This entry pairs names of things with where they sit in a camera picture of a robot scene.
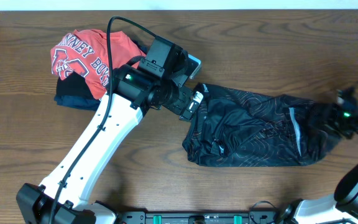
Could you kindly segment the black orange-lined jersey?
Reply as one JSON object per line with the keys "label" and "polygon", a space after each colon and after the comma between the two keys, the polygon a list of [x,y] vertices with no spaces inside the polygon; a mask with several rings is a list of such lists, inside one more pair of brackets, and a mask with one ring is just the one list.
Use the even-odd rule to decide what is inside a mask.
{"label": "black orange-lined jersey", "polygon": [[321,125],[327,103],[199,83],[204,98],[182,146],[206,167],[308,166],[342,137]]}

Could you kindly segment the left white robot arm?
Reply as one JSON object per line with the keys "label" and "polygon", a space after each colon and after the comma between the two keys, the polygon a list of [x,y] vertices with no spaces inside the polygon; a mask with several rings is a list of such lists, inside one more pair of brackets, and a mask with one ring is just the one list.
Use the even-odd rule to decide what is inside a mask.
{"label": "left white robot arm", "polygon": [[24,184],[16,200],[26,223],[115,223],[117,214],[89,198],[102,171],[149,108],[166,107],[191,119],[203,98],[185,82],[201,68],[192,60],[169,72],[147,60],[113,71],[116,87],[101,99],[93,119],[59,165],[40,185]]}

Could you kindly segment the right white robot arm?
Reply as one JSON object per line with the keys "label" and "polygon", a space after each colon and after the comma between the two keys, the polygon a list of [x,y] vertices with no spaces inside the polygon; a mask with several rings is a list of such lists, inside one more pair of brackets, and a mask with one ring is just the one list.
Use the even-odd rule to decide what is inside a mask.
{"label": "right white robot arm", "polygon": [[[337,93],[330,106],[315,106],[310,126],[351,139],[358,134],[358,101],[350,87]],[[334,193],[315,200],[299,199],[276,217],[277,223],[358,223],[358,164],[338,183]]]}

